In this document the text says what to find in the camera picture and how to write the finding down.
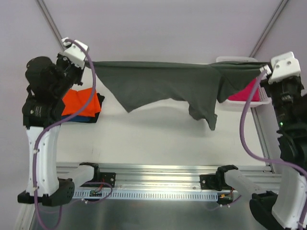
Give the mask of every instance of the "black cloth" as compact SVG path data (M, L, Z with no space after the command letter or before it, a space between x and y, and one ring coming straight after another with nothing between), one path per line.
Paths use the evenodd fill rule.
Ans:
M94 62L98 78L127 112L162 99L189 103L189 114L215 130L216 100L225 101L260 74L263 62L209 65L163 62Z

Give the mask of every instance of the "plastic basket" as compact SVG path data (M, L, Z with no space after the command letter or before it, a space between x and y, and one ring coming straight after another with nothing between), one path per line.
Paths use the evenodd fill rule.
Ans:
M221 61L244 61L244 62L258 62L256 59L252 57L232 57L232 56L223 56L223 57L218 57L216 59L216 62L221 62ZM251 102L249 107L257 107L262 104L269 104L271 103L271 98L269 98L264 90L264 88L259 86L259 97L260 101L259 102ZM223 105L228 105L228 106L244 106L245 102L242 101L230 101L226 99L223 103Z

